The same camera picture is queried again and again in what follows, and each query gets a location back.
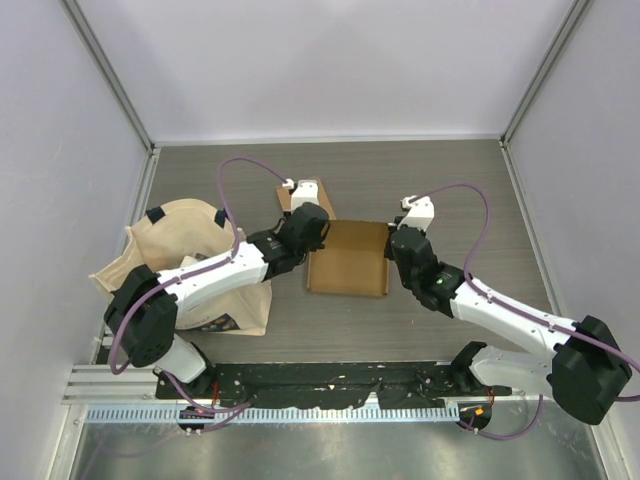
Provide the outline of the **brown cardboard box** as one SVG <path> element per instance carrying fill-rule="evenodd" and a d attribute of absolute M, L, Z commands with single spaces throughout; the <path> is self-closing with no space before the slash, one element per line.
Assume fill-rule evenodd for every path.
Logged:
<path fill-rule="evenodd" d="M 292 213 L 305 203 L 311 203 L 323 208 L 330 220 L 337 219 L 328 194 L 319 178 L 303 179 L 297 182 L 288 179 L 276 188 L 276 195 L 285 214 Z"/>
<path fill-rule="evenodd" d="M 388 225 L 331 220 L 322 250 L 309 255 L 307 290 L 317 294 L 383 297 L 389 292 L 385 257 Z"/>

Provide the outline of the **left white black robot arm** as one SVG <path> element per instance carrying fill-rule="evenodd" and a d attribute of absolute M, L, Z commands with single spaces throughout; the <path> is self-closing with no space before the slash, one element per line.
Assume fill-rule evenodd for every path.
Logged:
<path fill-rule="evenodd" d="M 154 366 L 178 391 L 193 399 L 205 397 L 215 382 L 215 368 L 176 333 L 178 318 L 231 290 L 292 271 L 308 253 L 324 247 L 328 231 L 328 213 L 306 202 L 275 229 L 250 235 L 229 253 L 158 273 L 146 264 L 133 268 L 104 314 L 114 333 L 111 352 L 121 349 L 127 355 L 121 366 L 109 358 L 112 373 Z"/>

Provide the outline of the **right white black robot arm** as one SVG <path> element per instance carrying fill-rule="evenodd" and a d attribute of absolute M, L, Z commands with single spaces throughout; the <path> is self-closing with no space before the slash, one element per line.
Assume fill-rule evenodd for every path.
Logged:
<path fill-rule="evenodd" d="M 471 342 L 451 363 L 451 380 L 465 395 L 484 386 L 553 399 L 567 414 L 598 425 L 632 377 L 610 328 L 600 319 L 557 317 L 466 278 L 437 258 L 424 232 L 392 226 L 385 255 L 401 283 L 431 311 L 488 329 L 520 351 Z"/>

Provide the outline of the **beige canvas tote bag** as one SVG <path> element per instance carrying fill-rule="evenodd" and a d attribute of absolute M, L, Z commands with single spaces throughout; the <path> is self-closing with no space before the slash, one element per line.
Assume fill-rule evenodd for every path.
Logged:
<path fill-rule="evenodd" d="M 148 210 L 125 229 L 124 252 L 90 280 L 107 300 L 129 272 L 146 264 L 154 272 L 180 267 L 187 255 L 213 257 L 228 251 L 234 240 L 223 211 L 197 199 L 180 199 Z M 263 336 L 269 320 L 272 288 L 269 281 L 226 292 L 180 317 L 182 331 Z"/>

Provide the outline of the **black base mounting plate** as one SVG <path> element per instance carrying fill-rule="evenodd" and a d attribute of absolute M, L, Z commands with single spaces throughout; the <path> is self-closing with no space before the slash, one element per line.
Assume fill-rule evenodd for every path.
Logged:
<path fill-rule="evenodd" d="M 450 365 L 420 362 L 218 363 L 193 399 L 217 399 L 226 408 L 345 410 L 375 394 L 383 409 L 442 406 L 446 398 L 509 396 L 504 386 L 474 390 L 454 379 Z"/>

